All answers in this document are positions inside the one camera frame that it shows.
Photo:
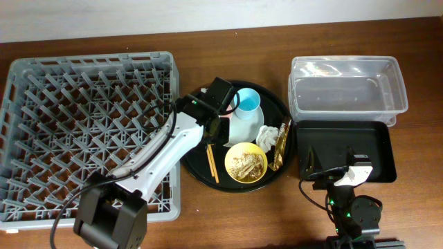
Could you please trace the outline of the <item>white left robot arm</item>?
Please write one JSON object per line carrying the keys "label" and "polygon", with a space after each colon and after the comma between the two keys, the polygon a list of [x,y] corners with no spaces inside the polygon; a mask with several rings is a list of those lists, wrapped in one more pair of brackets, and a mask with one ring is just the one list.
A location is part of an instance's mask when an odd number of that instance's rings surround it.
{"label": "white left robot arm", "polygon": [[170,170],[201,142],[228,140],[234,86],[216,77],[204,91],[172,104],[160,131],[110,175],[93,173],[80,191],[73,231],[93,248],[138,248],[147,232],[147,203]]}

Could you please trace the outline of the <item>food scraps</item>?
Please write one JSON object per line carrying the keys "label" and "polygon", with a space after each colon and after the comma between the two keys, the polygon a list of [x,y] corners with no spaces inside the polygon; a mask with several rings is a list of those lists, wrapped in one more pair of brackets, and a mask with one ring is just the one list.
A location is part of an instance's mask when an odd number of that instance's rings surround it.
{"label": "food scraps", "polygon": [[264,159],[260,154],[243,153],[231,160],[229,173],[234,179],[251,182],[259,179],[264,171]]}

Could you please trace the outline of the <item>yellow bowl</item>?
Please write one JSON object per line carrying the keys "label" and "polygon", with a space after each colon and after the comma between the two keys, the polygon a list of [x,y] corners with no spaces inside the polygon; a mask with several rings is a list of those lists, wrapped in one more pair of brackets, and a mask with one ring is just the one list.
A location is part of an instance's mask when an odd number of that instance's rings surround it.
{"label": "yellow bowl", "polygon": [[241,142],[227,152],[224,164],[228,175],[238,183],[252,184],[261,180],[267,171],[267,157],[256,144]]}

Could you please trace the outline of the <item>wooden chopstick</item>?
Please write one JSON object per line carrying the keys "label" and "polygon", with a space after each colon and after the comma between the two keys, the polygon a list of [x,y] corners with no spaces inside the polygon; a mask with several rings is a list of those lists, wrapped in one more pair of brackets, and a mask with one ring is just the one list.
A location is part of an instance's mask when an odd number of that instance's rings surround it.
{"label": "wooden chopstick", "polygon": [[208,157],[210,159],[210,166],[212,168],[212,174],[213,174],[213,177],[215,178],[216,184],[218,184],[219,177],[218,177],[217,168],[216,168],[216,164],[215,164],[215,158],[214,158],[214,154],[213,154],[212,144],[208,145],[208,154],[209,154]]}
{"label": "wooden chopstick", "polygon": [[217,170],[215,167],[215,159],[213,156],[213,151],[212,151],[212,145],[208,144],[207,145],[207,149],[206,149],[206,153],[207,153],[207,157],[208,157],[208,162],[210,165],[210,171],[211,171],[211,176],[215,179],[215,182],[218,183],[218,176],[217,176]]}

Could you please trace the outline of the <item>white napkin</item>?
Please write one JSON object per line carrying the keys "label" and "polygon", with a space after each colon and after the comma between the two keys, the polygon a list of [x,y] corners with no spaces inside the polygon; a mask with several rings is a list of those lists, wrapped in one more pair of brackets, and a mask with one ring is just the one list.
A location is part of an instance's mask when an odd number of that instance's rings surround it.
{"label": "white napkin", "polygon": [[256,145],[264,152],[267,153],[271,150],[271,147],[276,144],[278,138],[279,129],[276,127],[268,127],[263,125],[260,127],[259,133],[255,139]]}

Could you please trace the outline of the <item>brown gold coffee sachet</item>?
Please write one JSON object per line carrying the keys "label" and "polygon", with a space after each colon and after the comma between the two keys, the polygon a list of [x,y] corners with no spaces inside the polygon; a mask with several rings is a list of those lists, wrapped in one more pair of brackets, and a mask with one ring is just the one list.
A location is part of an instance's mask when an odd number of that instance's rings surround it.
{"label": "brown gold coffee sachet", "polygon": [[278,130],[278,135],[275,142],[273,162],[268,164],[268,167],[275,172],[278,171],[283,165],[287,136],[291,128],[291,121],[292,119],[290,117],[285,117]]}

